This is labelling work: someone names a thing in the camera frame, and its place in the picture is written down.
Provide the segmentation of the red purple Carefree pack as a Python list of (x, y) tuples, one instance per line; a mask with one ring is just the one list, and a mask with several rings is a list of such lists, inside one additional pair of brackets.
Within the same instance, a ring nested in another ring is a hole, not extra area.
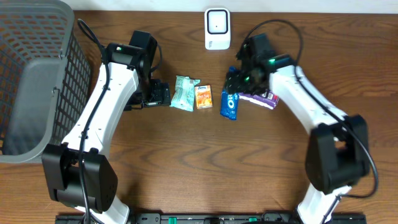
[(279, 102), (279, 97), (269, 90), (260, 95), (239, 93), (239, 98), (242, 100), (250, 101), (251, 103), (265, 107), (270, 110), (273, 110)]

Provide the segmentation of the mint green wipes pack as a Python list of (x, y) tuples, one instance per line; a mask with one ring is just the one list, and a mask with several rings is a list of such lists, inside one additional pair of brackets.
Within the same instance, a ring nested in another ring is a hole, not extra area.
[(173, 95), (170, 107), (192, 112), (195, 99), (195, 86), (200, 82), (201, 80), (177, 75), (175, 82), (175, 93)]

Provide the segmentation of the blue Oreo cookie pack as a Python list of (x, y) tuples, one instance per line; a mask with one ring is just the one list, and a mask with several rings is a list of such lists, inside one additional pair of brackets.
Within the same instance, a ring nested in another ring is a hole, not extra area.
[(221, 93), (220, 115), (230, 120), (236, 120), (239, 105), (239, 93), (229, 94), (224, 83)]

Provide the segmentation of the orange tissue pack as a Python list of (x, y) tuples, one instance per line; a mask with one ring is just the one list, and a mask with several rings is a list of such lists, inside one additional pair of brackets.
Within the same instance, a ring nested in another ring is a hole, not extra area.
[(197, 109), (211, 108), (213, 106), (211, 86), (210, 85), (196, 86), (195, 101)]

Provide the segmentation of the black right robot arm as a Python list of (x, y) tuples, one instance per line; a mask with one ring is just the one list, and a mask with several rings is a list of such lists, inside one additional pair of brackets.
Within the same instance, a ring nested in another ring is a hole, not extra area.
[(309, 135), (305, 171), (310, 185), (295, 212), (299, 223), (326, 223), (341, 198), (371, 169), (368, 127), (330, 103), (288, 54), (277, 55), (265, 34), (245, 39), (224, 84), (229, 94), (276, 94)]

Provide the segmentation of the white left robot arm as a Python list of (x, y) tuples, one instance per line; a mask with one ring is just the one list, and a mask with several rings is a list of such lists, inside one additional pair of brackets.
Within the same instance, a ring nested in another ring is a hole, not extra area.
[(80, 223), (128, 223), (117, 197), (118, 177), (108, 161), (123, 111), (170, 105), (170, 87), (153, 79), (156, 39), (136, 30), (127, 45), (101, 47), (98, 81), (80, 118), (61, 144), (46, 145), (42, 165), (50, 198), (84, 212)]

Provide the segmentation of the white barcode scanner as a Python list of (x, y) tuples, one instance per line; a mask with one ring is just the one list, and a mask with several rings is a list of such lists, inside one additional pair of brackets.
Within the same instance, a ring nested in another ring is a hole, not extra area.
[(205, 48), (226, 50), (231, 44), (231, 16), (226, 8), (209, 8), (205, 16)]

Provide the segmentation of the grey plastic mesh basket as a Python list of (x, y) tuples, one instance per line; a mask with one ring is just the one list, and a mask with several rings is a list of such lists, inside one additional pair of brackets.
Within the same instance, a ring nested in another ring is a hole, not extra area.
[(62, 1), (1, 2), (1, 162), (36, 163), (88, 101), (91, 67)]

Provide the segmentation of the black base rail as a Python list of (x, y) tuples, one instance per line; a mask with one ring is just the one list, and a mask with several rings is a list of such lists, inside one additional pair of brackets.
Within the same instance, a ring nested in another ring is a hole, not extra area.
[[(56, 224), (81, 222), (82, 215), (57, 215)], [(158, 213), (140, 213), (130, 216), (127, 223), (133, 224), (237, 224), (237, 223), (301, 223), (290, 212), (267, 212), (262, 215), (161, 215)], [(361, 214), (334, 214), (332, 224), (367, 224), (366, 216)]]

